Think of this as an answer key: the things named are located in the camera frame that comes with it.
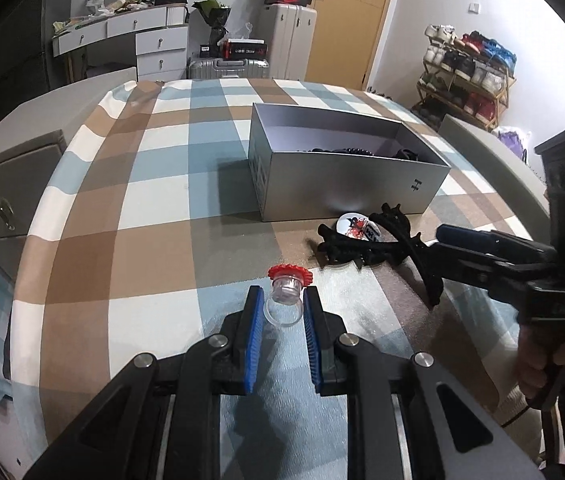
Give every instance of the human hand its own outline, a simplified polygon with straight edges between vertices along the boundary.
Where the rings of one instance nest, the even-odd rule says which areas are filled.
[[[533,330],[528,326],[520,327],[518,339],[518,355],[516,358],[516,377],[520,391],[528,399],[532,399],[547,383],[547,375],[543,372],[549,357],[533,340]],[[553,354],[553,362],[565,365],[565,343]]]

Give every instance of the shoe rack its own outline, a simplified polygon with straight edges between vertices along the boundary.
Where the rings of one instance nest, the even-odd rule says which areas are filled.
[[[450,90],[451,87],[455,84],[455,85],[457,85],[461,88],[464,88],[465,90],[467,90],[469,92],[475,92],[475,93],[482,95],[483,97],[495,102],[495,104],[496,104],[496,106],[495,106],[495,117],[489,123],[485,124],[485,123],[483,123],[483,121],[481,121],[480,119],[478,119],[474,115],[465,111],[465,109],[463,107],[459,107],[455,103],[448,100],[446,97],[441,95],[440,92],[433,90],[429,87],[426,87],[426,86],[420,84],[419,82],[416,83],[416,89],[418,90],[418,94],[420,96],[420,101],[414,106],[414,108],[422,105],[424,103],[424,100],[428,96],[430,96],[430,97],[442,102],[443,104],[447,105],[449,108],[451,108],[451,110],[454,110],[454,112],[457,112],[457,114],[461,118],[466,119],[468,122],[475,124],[476,126],[482,128],[482,129],[484,129],[488,132],[491,132],[492,129],[498,127],[499,124],[500,124],[501,114],[509,107],[509,89],[516,82],[516,79],[512,75],[509,74],[509,70],[507,69],[507,67],[499,65],[499,64],[494,64],[486,56],[477,56],[476,54],[471,54],[471,53],[467,52],[466,50],[458,48],[457,46],[455,46],[453,44],[442,43],[438,40],[434,40],[434,39],[429,38],[429,37],[427,37],[427,38],[429,40],[429,43],[432,44],[432,45],[442,47],[446,50],[452,50],[452,51],[457,52],[459,54],[463,54],[464,56],[469,56],[474,62],[482,63],[483,65],[486,65],[489,68],[495,70],[496,72],[498,72],[500,75],[502,75],[504,77],[506,84],[504,86],[504,89],[502,89],[501,92],[499,92],[498,94],[492,94],[491,92],[489,92],[488,90],[486,90],[482,86],[476,85],[475,83],[467,81],[466,79],[457,76],[456,73],[451,72],[450,70],[446,70],[441,66],[435,65],[433,63],[428,63],[428,62],[423,60],[422,63],[424,65],[425,73],[433,74],[433,75],[441,75],[441,74],[451,75],[451,79],[449,80],[449,83],[447,85],[447,90]]]

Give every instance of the round badge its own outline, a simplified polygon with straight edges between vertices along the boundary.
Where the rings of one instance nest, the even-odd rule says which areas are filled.
[[[335,224],[335,230],[349,238],[381,242],[382,234],[377,225],[360,213],[346,213]]]

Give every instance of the gray shoe box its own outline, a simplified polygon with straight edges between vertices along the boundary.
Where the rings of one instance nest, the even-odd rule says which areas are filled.
[[[363,148],[374,156],[314,148]],[[392,158],[403,148],[421,162]],[[420,214],[451,169],[401,121],[277,104],[254,104],[249,167],[265,222],[370,214],[385,202]]]

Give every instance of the white drawer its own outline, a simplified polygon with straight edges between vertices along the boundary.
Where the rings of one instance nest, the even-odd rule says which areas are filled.
[[[138,76],[155,74],[187,68],[187,50],[169,50],[168,52],[151,52],[140,54],[138,60]]]
[[[166,26],[175,27],[184,25],[184,20],[187,18],[187,7],[175,6],[166,8]]]
[[[161,28],[136,34],[136,55],[187,48],[189,27]]]
[[[136,10],[135,12],[109,18],[107,20],[107,37],[120,36],[128,32],[146,30],[147,28],[165,27],[165,23],[165,7]]]
[[[178,81],[178,79],[185,79],[187,73],[186,68],[180,70],[169,70],[169,72],[158,72],[156,74],[144,74],[138,76],[138,81]]]
[[[107,37],[107,21],[92,23],[91,25],[86,25],[86,27],[79,28],[78,30],[72,30],[68,34],[64,34],[56,38],[58,42],[57,53],[56,47],[54,47],[54,54],[64,54],[69,50],[85,46],[94,41],[101,41]]]

